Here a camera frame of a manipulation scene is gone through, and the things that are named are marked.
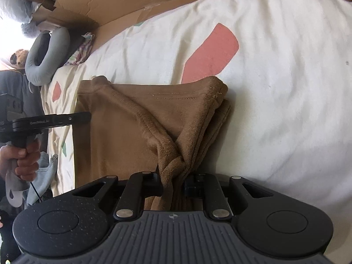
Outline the person's left hand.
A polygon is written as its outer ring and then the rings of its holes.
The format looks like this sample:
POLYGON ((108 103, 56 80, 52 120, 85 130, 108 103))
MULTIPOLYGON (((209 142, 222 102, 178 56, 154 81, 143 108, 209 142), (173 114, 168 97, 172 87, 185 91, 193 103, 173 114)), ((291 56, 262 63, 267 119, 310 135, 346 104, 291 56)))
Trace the person's left hand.
POLYGON ((39 169, 40 141, 34 140, 26 148, 18 148, 12 145, 1 147, 1 177, 5 179, 7 170, 11 168, 11 162, 17 162, 15 174, 22 180, 32 182, 36 178, 39 169))

